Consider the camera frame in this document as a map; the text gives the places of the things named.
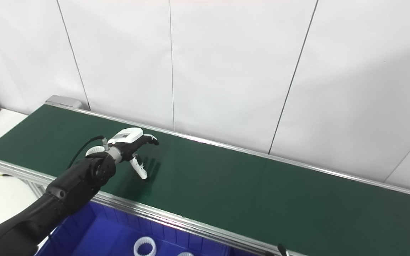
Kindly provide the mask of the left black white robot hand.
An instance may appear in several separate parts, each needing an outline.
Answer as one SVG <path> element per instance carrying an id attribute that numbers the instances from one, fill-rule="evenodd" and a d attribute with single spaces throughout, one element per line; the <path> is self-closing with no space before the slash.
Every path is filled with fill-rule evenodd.
<path id="1" fill-rule="evenodd" d="M 136 153 L 145 144 L 159 145 L 159 141 L 151 134 L 144 134 L 141 128 L 133 127 L 119 131 L 107 143 L 106 153 L 111 155 L 115 163 L 129 162 L 142 180 L 147 180 L 141 157 Z"/>

